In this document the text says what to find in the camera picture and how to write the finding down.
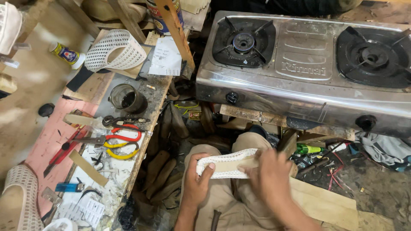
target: person's hand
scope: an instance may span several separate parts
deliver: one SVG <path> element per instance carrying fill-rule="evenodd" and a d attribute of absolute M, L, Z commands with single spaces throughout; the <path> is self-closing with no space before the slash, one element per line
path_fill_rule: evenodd
<path fill-rule="evenodd" d="M 259 159 L 258 168 L 239 167 L 250 177 L 254 193 L 272 210 L 292 201 L 289 184 L 292 162 L 287 160 L 286 153 L 277 154 L 274 149 L 268 149 L 257 152 L 256 158 Z"/>
<path fill-rule="evenodd" d="M 208 181 L 214 173 L 215 164 L 211 163 L 205 167 L 201 176 L 196 172 L 197 161 L 209 157 L 210 154 L 202 152 L 190 157 L 184 179 L 184 192 L 181 200 L 182 207 L 197 209 L 198 205 L 206 199 L 208 192 Z"/>

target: rinnai logo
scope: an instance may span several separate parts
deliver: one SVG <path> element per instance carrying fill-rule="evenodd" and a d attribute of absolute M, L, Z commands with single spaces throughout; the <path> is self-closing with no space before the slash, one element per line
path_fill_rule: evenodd
<path fill-rule="evenodd" d="M 281 69 L 291 71 L 291 72 L 302 72 L 302 73 L 309 73 L 309 74 L 326 75 L 325 67 L 322 67 L 322 68 L 299 67 L 295 63 L 288 63 L 288 62 L 282 62 Z"/>

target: stove burner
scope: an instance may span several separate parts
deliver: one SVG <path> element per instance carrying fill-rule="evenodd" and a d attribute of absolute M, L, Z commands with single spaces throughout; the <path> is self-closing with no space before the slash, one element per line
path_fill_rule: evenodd
<path fill-rule="evenodd" d="M 254 18 L 227 18 L 219 22 L 212 47 L 213 58 L 237 67 L 260 67 L 274 51 L 273 21 Z"/>
<path fill-rule="evenodd" d="M 363 61 L 373 67 L 380 67 L 388 62 L 388 54 L 378 47 L 367 47 L 362 53 Z"/>
<path fill-rule="evenodd" d="M 250 33 L 240 33 L 233 39 L 234 49 L 240 54 L 246 54 L 254 46 L 255 40 Z"/>
<path fill-rule="evenodd" d="M 347 79 L 371 86 L 411 86 L 411 30 L 402 33 L 347 27 L 337 38 L 337 67 Z"/>

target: stainless steel stove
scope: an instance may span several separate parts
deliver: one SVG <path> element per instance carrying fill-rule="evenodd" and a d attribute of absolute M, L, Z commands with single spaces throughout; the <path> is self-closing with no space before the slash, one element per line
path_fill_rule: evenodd
<path fill-rule="evenodd" d="M 409 138 L 408 28 L 219 11 L 197 98 Z"/>

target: tin can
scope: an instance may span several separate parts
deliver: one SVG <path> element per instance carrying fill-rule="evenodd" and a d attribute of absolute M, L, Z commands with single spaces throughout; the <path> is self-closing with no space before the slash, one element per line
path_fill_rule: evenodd
<path fill-rule="evenodd" d="M 163 17 L 160 14 L 160 11 L 158 10 L 157 5 L 154 3 L 153 0 L 145 0 L 147 4 L 147 8 L 150 11 L 151 16 L 153 17 L 154 24 L 162 35 L 170 35 L 169 29 L 166 26 L 166 23 L 163 20 Z M 178 20 L 180 20 L 181 27 L 184 25 L 184 21 L 182 19 L 182 12 L 181 12 L 181 4 L 180 0 L 173 0 L 173 5 L 175 8 L 175 11 L 177 12 Z"/>
<path fill-rule="evenodd" d="M 48 50 L 60 57 L 72 66 L 72 69 L 77 70 L 85 60 L 85 54 L 71 50 L 59 42 L 52 42 Z"/>

